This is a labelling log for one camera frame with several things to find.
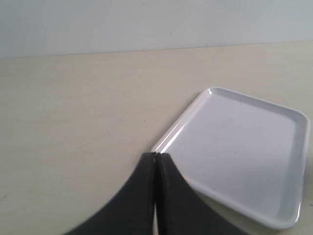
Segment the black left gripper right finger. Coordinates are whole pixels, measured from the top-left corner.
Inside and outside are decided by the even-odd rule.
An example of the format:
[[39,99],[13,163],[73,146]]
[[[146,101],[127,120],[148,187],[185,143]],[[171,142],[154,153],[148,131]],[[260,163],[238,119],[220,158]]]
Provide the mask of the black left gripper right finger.
[[160,235],[245,235],[188,185],[171,156],[156,154],[155,202]]

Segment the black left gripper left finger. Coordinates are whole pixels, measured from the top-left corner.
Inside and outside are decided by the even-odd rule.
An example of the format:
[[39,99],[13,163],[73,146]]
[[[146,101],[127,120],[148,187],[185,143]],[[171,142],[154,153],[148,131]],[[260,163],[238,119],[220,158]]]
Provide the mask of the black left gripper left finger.
[[67,235],[152,235],[156,153],[143,153],[131,176],[98,212]]

